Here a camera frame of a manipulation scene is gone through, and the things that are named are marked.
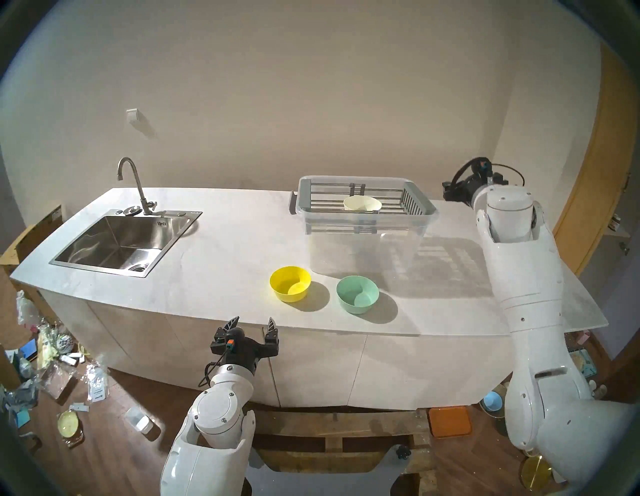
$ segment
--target bowl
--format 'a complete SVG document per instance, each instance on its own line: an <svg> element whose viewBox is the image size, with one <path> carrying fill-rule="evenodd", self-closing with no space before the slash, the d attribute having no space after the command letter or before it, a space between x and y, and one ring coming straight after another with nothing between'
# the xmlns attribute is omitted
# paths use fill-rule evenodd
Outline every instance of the bowl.
<svg viewBox="0 0 640 496"><path fill-rule="evenodd" d="M62 437L73 437L78 430L78 424L78 416L72 410L67 410L58 417L58 431Z"/></svg>
<svg viewBox="0 0 640 496"><path fill-rule="evenodd" d="M502 408L502 398L496 391L489 391L483 401L486 409L490 412L497 412Z"/></svg>
<svg viewBox="0 0 640 496"><path fill-rule="evenodd" d="M269 285L280 301L294 303L307 295L311 275L301 267L282 267L271 274Z"/></svg>
<svg viewBox="0 0 640 496"><path fill-rule="evenodd" d="M350 314L367 312L380 296L376 283L363 276L347 276L340 279L335 292L338 294L340 306Z"/></svg>
<svg viewBox="0 0 640 496"><path fill-rule="evenodd" d="M347 196L342 204L345 210L357 212L375 212L382 208L382 202L380 200L367 195Z"/></svg>
<svg viewBox="0 0 640 496"><path fill-rule="evenodd" d="M493 388L492 392L500 396L500 400L502 401L502 405L500 406L500 408L498 408L498 410L495 410L495 411L489 410L487 405L485 405L484 403L484 398L480 400L480 408L482 408L485 413L487 413L494 419L503 419L504 418L504 400L507 397L507 388L504 386L504 384L498 384L495 388Z"/></svg>

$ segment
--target drying rack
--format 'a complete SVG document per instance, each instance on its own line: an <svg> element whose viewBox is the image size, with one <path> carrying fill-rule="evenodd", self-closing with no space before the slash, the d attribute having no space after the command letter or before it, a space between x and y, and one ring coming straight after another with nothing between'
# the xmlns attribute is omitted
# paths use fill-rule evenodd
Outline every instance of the drying rack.
<svg viewBox="0 0 640 496"><path fill-rule="evenodd" d="M289 211L291 214L302 213L307 223L308 234L315 231L377 234L378 227L384 230L407 229L406 223L401 218L391 221L388 219L390 216L427 216L436 210L426 195L411 181L394 178L362 178L371 179L374 182L372 185L368 181L357 179L360 178L354 178L349 182L330 182L302 178L298 186L298 195L291 192ZM383 188L375 184L386 180L391 184L397 184L398 187ZM346 211L343 204L344 198L354 195L372 196L382 203L382 208L371 212Z"/></svg>

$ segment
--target light switch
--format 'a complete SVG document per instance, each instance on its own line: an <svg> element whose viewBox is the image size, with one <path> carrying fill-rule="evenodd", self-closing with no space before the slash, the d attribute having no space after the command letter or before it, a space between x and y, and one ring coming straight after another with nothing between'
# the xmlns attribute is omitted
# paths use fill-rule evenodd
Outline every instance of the light switch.
<svg viewBox="0 0 640 496"><path fill-rule="evenodd" d="M129 124L135 124L136 122L140 122L140 118L138 116L138 109L127 110L127 122Z"/></svg>

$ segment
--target white bowl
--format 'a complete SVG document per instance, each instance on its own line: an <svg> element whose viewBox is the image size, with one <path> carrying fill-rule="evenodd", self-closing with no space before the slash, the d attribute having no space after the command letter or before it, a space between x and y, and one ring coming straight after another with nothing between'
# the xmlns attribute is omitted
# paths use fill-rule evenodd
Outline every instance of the white bowl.
<svg viewBox="0 0 640 496"><path fill-rule="evenodd" d="M373 196L347 196L343 201L344 209L355 212L375 212L382 208L382 202Z"/></svg>

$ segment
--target beige wall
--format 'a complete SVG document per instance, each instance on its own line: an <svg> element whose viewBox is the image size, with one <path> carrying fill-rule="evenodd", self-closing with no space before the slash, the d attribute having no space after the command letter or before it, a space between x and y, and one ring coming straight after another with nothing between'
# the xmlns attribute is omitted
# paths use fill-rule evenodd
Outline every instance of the beige wall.
<svg viewBox="0 0 640 496"><path fill-rule="evenodd" d="M391 175L440 198L495 154L559 214L599 70L596 38L550 0L62 0L0 81L0 143L26 223L133 185L115 180L124 155L149 186Z"/></svg>

